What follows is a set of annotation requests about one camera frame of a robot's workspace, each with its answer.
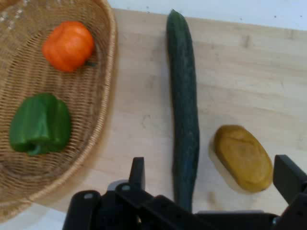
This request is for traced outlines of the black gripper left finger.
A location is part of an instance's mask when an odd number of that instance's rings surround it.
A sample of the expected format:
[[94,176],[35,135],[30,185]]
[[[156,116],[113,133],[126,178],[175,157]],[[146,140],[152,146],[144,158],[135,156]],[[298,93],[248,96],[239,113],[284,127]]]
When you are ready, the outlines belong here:
[[145,192],[144,158],[132,161],[129,180],[101,195],[76,193],[70,202],[65,230],[190,230],[197,219],[164,196]]

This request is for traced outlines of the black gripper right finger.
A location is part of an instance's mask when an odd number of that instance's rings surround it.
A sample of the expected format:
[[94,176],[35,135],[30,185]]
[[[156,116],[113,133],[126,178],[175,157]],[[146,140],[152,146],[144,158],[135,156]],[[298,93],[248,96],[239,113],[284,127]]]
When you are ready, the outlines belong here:
[[307,174],[287,155],[274,159],[273,184],[288,206],[274,220],[275,230],[305,230],[307,228]]

